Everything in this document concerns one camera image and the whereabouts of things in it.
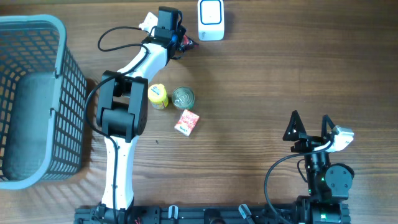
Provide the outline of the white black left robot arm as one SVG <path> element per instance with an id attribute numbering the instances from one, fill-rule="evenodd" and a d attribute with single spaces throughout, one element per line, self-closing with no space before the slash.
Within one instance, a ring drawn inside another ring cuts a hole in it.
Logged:
<path id="1" fill-rule="evenodd" d="M 134 200 L 134 153 L 146 127 L 148 84 L 189 44 L 183 26 L 154 26 L 148 33 L 131 62 L 117 72 L 105 71 L 95 88 L 99 92 L 96 123 L 107 150 L 106 187 L 100 208 L 116 215 L 125 214 Z"/>

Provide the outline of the dark snack packet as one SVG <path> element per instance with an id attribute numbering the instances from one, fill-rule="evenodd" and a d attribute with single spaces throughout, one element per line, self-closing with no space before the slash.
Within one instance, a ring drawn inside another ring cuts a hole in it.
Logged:
<path id="1" fill-rule="evenodd" d="M 183 36 L 183 40 L 182 40 L 182 43 L 181 43 L 181 48 L 184 51 L 194 49 L 195 47 L 198 47 L 198 46 L 199 46 L 199 44 L 197 42 L 195 42 L 193 39 L 191 39 L 187 35 Z"/>

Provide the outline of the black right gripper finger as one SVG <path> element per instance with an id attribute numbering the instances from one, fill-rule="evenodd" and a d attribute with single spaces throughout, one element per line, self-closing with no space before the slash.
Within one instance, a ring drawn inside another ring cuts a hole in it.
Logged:
<path id="1" fill-rule="evenodd" d="M 322 130 L 321 130 L 321 137 L 324 138 L 328 134 L 328 128 L 331 130 L 335 127 L 335 124 L 330 119 L 330 117 L 326 114 L 322 118 Z"/>
<path id="2" fill-rule="evenodd" d="M 297 110 L 293 111 L 287 129 L 282 137 L 284 141 L 306 139 L 307 132 Z"/>

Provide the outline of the yellow lidded jar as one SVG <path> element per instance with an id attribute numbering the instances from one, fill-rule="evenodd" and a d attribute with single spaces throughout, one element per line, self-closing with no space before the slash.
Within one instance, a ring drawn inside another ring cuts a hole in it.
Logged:
<path id="1" fill-rule="evenodd" d="M 163 84 L 153 84 L 148 89 L 148 99 L 157 110 L 162 110 L 169 104 L 167 91 Z"/>

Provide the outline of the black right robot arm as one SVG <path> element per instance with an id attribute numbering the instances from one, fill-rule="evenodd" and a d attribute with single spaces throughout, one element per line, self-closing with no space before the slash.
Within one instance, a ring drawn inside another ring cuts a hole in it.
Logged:
<path id="1" fill-rule="evenodd" d="M 289 220 L 293 223 L 349 223 L 349 190 L 354 170 L 343 163 L 332 164 L 330 154 L 345 149 L 353 140 L 350 128 L 335 125 L 329 116 L 322 118 L 320 136 L 308 135 L 297 111 L 293 111 L 282 138 L 292 141 L 291 151 L 303 157 L 308 195 L 294 202 Z"/>

